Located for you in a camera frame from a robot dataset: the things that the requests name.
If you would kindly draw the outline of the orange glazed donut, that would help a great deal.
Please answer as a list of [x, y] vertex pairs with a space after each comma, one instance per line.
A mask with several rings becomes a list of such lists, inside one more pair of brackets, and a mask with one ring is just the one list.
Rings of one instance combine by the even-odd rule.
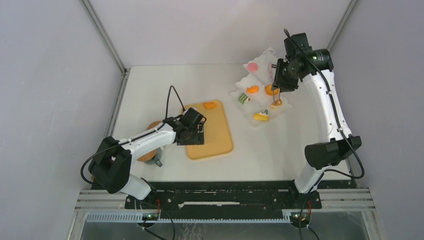
[[277, 109], [283, 105], [283, 102], [280, 98], [277, 98], [275, 101], [273, 101], [269, 106], [272, 109]]

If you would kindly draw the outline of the small orange pastry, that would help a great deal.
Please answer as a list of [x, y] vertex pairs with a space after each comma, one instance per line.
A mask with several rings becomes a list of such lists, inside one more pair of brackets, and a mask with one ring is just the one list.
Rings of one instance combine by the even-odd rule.
[[255, 94], [260, 90], [260, 87], [258, 85], [253, 85], [251, 87], [246, 88], [247, 94]]

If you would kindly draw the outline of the green layered cake slice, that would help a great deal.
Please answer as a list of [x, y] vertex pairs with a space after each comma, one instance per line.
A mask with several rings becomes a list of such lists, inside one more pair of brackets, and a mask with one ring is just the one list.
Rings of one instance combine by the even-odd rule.
[[251, 99], [245, 94], [242, 93], [239, 97], [238, 97], [238, 102], [242, 105], [244, 105], [245, 103], [248, 103]]

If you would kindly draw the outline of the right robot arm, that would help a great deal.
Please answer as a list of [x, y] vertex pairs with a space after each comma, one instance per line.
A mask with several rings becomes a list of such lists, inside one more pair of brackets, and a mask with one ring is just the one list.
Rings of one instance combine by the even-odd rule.
[[289, 194], [289, 203], [302, 208], [309, 201], [309, 193], [315, 191], [326, 172], [334, 172], [334, 166], [350, 156], [358, 162], [362, 178], [363, 164], [357, 154], [362, 145], [360, 136], [354, 136], [338, 99], [335, 87], [334, 64], [327, 49], [313, 49], [305, 33], [291, 35], [284, 32], [285, 58], [279, 58], [273, 66], [273, 87], [281, 92], [293, 92], [302, 82], [313, 100], [317, 117], [318, 142], [305, 146], [306, 164], [294, 179], [294, 191]]

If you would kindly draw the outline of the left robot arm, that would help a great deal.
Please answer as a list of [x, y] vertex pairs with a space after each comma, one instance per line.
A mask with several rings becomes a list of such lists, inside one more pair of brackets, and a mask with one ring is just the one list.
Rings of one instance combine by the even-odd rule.
[[168, 145], [203, 145], [206, 122], [203, 114], [190, 107], [135, 136], [121, 140], [108, 136], [102, 140], [96, 153], [88, 158], [88, 172], [108, 193], [130, 195], [143, 208], [149, 209], [155, 205], [157, 196], [146, 180], [131, 173], [132, 164]]

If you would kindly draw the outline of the pink handled metal tongs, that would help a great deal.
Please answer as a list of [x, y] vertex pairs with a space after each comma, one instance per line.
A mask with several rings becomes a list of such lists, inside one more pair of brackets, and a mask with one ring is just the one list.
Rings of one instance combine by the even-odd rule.
[[273, 101], [275, 101], [276, 99], [280, 99], [280, 94], [281, 94], [280, 89], [277, 88], [274, 84], [274, 81], [275, 81], [274, 69], [276, 68], [276, 65], [269, 63], [268, 68], [269, 68], [269, 75], [270, 75], [270, 81], [272, 84], [272, 89], [274, 91], [274, 95], [272, 97], [273, 97]]

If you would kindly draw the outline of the yellow cream cake slice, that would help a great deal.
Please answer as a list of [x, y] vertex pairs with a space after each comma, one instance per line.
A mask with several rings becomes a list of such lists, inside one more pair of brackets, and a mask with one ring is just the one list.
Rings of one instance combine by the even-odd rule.
[[257, 112], [253, 115], [253, 119], [256, 121], [267, 122], [269, 120], [269, 111], [267, 109]]

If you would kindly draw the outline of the yellow serving tray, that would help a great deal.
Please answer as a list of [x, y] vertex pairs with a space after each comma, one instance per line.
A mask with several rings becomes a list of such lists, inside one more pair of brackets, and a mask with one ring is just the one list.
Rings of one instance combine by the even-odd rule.
[[225, 155], [234, 149], [223, 103], [220, 100], [206, 102], [215, 102], [217, 106], [213, 109], [205, 109], [203, 106], [205, 102], [185, 106], [187, 109], [195, 108], [206, 118], [204, 144], [186, 146], [186, 154], [193, 161]]

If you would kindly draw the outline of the white three tier stand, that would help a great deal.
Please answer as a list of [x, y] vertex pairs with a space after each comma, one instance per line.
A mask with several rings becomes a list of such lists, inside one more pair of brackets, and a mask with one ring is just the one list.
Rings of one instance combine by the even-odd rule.
[[[229, 93], [236, 107], [241, 111], [245, 119], [253, 127], [258, 127], [272, 120], [275, 120], [293, 108], [293, 106], [282, 95], [282, 93], [280, 93], [282, 106], [279, 108], [271, 108], [270, 104], [273, 102], [273, 96], [269, 96], [265, 92], [265, 87], [271, 84], [269, 64], [276, 65], [278, 60], [278, 58], [275, 56], [275, 53], [276, 51], [269, 47], [260, 56], [244, 64], [243, 67], [245, 70], [247, 70], [248, 75], [236, 82], [236, 90]], [[259, 86], [260, 90], [254, 94], [246, 93], [246, 89], [251, 86]], [[238, 98], [242, 93], [245, 93], [250, 98], [249, 102], [246, 102], [245, 104], [240, 104], [238, 102]], [[269, 120], [254, 120], [253, 115], [263, 110], [268, 110]]]

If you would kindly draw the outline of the orange round tart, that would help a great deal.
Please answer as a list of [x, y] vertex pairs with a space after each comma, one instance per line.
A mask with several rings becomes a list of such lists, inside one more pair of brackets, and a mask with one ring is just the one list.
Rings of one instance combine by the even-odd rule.
[[273, 90], [273, 85], [272, 85], [272, 84], [268, 84], [268, 85], [264, 88], [264, 91], [265, 91], [265, 93], [266, 93], [268, 96], [274, 96], [274, 95], [275, 95], [274, 90]]

